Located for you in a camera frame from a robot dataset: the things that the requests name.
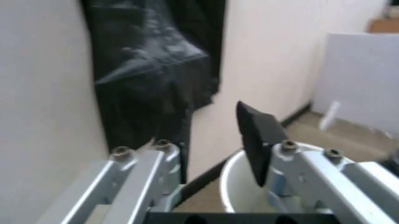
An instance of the white wall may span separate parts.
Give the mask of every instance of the white wall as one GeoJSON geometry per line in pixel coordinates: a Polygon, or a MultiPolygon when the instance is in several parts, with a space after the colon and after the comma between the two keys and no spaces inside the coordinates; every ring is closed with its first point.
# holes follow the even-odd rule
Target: white wall
{"type": "Polygon", "coordinates": [[[195,113],[189,179],[241,145],[240,99],[282,120],[313,92],[327,32],[362,32],[385,0],[230,0],[222,87],[215,104],[195,113]]]}
{"type": "Polygon", "coordinates": [[[0,223],[34,223],[107,157],[75,0],[0,7],[0,223]]]}

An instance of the floor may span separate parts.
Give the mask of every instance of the floor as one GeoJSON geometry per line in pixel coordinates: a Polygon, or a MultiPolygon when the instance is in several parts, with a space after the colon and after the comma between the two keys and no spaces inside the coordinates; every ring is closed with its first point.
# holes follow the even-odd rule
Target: floor
{"type": "MultiPolygon", "coordinates": [[[[355,161],[384,158],[398,145],[396,139],[374,129],[338,120],[326,132],[317,128],[321,115],[309,112],[287,128],[292,140],[324,148],[339,149],[355,161]]],[[[224,212],[219,195],[219,180],[183,202],[175,212],[224,212]]]]}

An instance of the black plastic bag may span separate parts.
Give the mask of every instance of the black plastic bag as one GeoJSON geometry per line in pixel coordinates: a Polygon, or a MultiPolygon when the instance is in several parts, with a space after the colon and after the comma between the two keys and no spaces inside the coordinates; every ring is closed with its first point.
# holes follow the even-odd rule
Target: black plastic bag
{"type": "Polygon", "coordinates": [[[83,7],[109,148],[168,139],[180,146],[185,183],[192,112],[216,92],[208,54],[177,30],[163,0],[86,0],[83,7]]]}

